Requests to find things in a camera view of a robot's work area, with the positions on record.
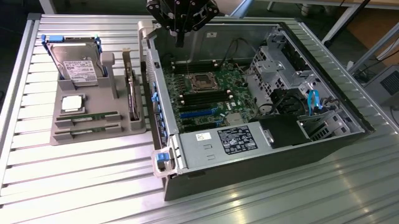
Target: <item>metal table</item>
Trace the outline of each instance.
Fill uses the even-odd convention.
[[[328,70],[376,127],[355,145],[307,166],[164,202],[161,180],[152,176],[149,132],[48,144],[57,70],[40,35],[97,34],[121,75],[123,48],[133,50],[139,68],[143,19],[151,17],[31,16],[0,117],[1,223],[398,223],[399,129],[310,29],[290,18],[248,20],[284,21]]]

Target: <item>robotic arm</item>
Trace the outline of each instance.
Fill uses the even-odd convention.
[[[147,0],[147,10],[175,36],[182,48],[184,36],[198,31],[223,12],[243,17],[254,0]]]

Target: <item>power supply label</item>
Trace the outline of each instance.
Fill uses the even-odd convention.
[[[220,130],[218,134],[228,155],[258,149],[248,126]]]
[[[80,83],[97,81],[92,61],[64,61],[64,65],[72,82]]]

